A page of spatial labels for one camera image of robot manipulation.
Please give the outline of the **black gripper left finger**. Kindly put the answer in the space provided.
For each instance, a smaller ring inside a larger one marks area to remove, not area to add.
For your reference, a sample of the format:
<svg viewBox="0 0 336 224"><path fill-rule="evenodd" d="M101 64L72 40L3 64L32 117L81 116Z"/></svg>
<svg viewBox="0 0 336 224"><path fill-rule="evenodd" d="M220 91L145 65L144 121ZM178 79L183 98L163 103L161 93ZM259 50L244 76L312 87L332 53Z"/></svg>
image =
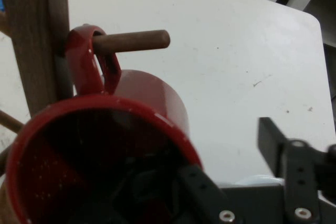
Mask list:
<svg viewBox="0 0 336 224"><path fill-rule="evenodd" d="M243 223L241 211L197 165L122 165L112 181L124 223Z"/></svg>

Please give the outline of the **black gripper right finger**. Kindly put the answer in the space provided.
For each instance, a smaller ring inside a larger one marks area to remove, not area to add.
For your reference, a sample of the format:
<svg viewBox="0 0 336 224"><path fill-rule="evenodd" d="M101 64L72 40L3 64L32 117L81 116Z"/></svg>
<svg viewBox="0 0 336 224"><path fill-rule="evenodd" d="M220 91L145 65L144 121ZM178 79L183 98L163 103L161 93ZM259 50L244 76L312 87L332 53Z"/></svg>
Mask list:
<svg viewBox="0 0 336 224"><path fill-rule="evenodd" d="M258 122L258 148L273 175L284 180L287 223L335 223L335 145L318 151L290 140L271 118Z"/></svg>

